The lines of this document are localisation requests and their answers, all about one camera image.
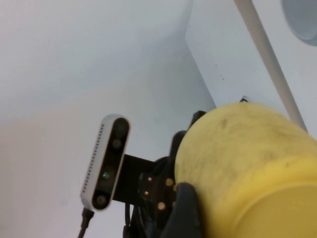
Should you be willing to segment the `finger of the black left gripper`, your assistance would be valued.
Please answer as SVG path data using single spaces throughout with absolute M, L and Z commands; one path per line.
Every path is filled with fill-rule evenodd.
M 187 133 L 186 130 L 181 130 L 174 134 L 172 138 L 172 142 L 171 142 L 170 153 L 169 153 L 170 161 L 175 161 L 177 151 L 186 133 Z
M 207 112 L 205 111 L 197 111 L 193 114 L 191 122 L 190 122 L 190 126 L 192 126 L 197 120 L 199 120 L 202 116 L 204 116 Z

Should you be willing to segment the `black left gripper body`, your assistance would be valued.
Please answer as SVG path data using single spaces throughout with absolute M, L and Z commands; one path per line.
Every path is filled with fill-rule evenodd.
M 141 224 L 147 238 L 159 238 L 167 224 L 176 200 L 173 161 L 169 157 L 156 160 L 140 177 L 139 208 Z

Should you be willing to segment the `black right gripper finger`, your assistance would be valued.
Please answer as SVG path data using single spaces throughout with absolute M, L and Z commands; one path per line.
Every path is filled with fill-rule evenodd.
M 203 237 L 197 194 L 194 187 L 186 182 L 177 186 L 175 206 L 163 230 L 163 237 Z

